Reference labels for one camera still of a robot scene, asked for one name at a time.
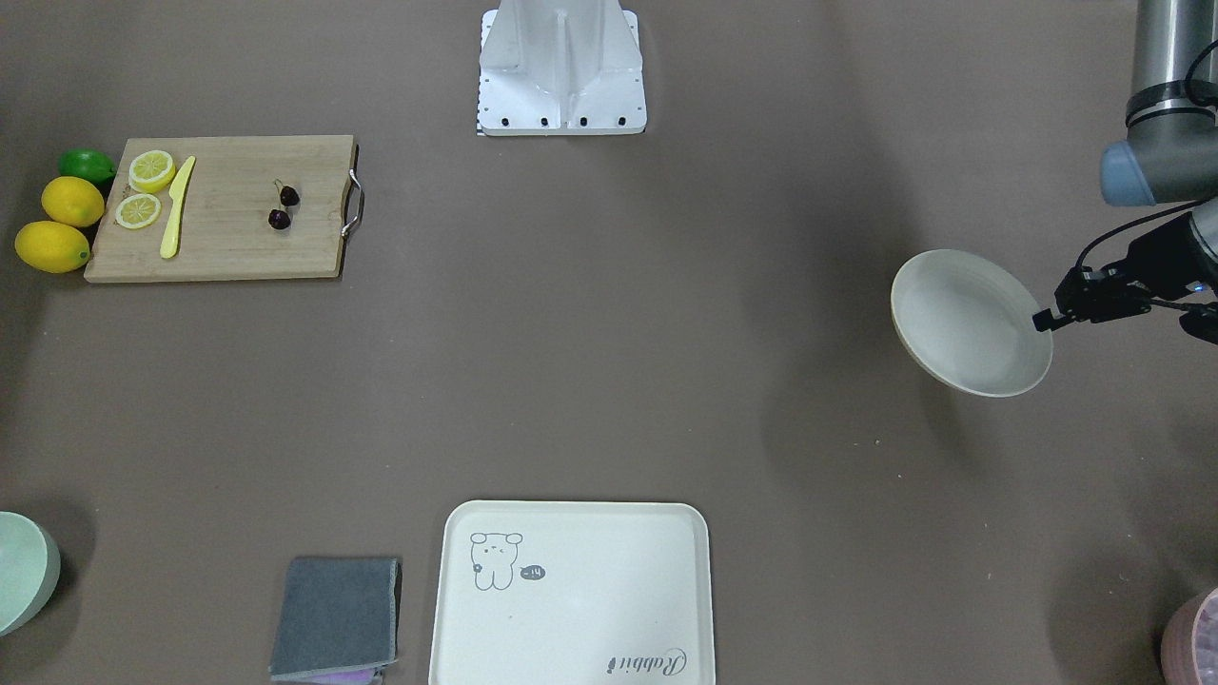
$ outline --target plastic knife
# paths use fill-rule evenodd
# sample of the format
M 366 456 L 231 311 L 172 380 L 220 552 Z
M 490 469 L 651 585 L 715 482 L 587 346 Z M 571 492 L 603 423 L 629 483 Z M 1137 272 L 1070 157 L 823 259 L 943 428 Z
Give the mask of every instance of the plastic knife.
M 181 235 L 181 202 L 186 199 L 186 184 L 190 183 L 190 172 L 195 168 L 195 156 L 186 157 L 181 168 L 173 177 L 169 184 L 169 199 L 173 207 L 169 208 L 169 223 L 164 225 L 164 236 L 161 238 L 161 258 L 168 260 L 178 254 L 178 236 Z

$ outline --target lemon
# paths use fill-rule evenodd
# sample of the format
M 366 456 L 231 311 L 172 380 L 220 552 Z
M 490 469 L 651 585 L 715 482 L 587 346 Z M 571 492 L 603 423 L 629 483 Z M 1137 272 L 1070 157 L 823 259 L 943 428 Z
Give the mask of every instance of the lemon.
M 156 193 L 169 182 L 178 168 L 173 166 L 173 157 L 164 150 L 149 150 L 139 157 L 132 160 L 132 166 L 127 169 L 127 182 L 140 193 Z
M 48 273 L 67 273 L 89 261 L 89 241 L 84 234 L 54 221 L 35 221 L 21 227 L 13 247 L 21 261 Z
M 88 180 L 61 176 L 43 189 L 43 210 L 60 223 L 82 228 L 101 218 L 106 212 L 106 201 Z
M 147 193 L 132 195 L 114 210 L 114 221 L 118 225 L 132 230 L 150 225 L 158 216 L 161 216 L 161 200 Z

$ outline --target metal handle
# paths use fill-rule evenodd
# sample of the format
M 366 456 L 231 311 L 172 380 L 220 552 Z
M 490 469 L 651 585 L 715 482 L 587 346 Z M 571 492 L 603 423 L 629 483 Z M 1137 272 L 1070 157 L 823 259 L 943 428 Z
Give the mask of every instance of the metal handle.
M 359 179 L 356 178 L 356 169 L 350 169 L 347 173 L 351 176 L 351 182 L 356 184 L 356 190 L 359 191 L 359 201 L 356 204 L 356 216 L 351 217 L 351 221 L 348 221 L 342 227 L 342 230 L 339 232 L 339 235 L 342 239 L 350 238 L 351 234 L 359 228 L 359 223 L 364 221 L 364 186 L 361 185 Z

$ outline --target wooden cutting board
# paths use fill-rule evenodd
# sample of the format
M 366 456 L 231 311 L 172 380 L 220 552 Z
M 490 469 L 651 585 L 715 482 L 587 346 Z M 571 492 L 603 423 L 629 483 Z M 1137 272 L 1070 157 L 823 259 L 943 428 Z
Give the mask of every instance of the wooden cutting board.
M 149 150 L 169 152 L 179 167 L 195 156 L 183 201 L 181 243 L 169 260 L 160 256 L 173 204 L 168 188 L 156 194 L 162 208 L 151 225 L 129 230 L 114 221 L 118 204 L 136 193 L 127 184 L 127 169 Z M 334 278 L 342 266 L 340 233 L 354 158 L 351 135 L 133 138 L 118 163 L 85 280 Z M 270 210 L 279 208 L 275 179 L 301 197 L 287 210 L 292 223 L 286 230 L 267 223 Z

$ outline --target white metal stand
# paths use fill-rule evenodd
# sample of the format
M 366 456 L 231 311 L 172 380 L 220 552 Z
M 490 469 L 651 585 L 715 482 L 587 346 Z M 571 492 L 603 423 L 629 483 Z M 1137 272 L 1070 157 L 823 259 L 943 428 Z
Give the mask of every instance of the white metal stand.
M 638 17 L 618 0 L 503 0 L 482 16 L 477 128 L 619 135 L 647 126 Z

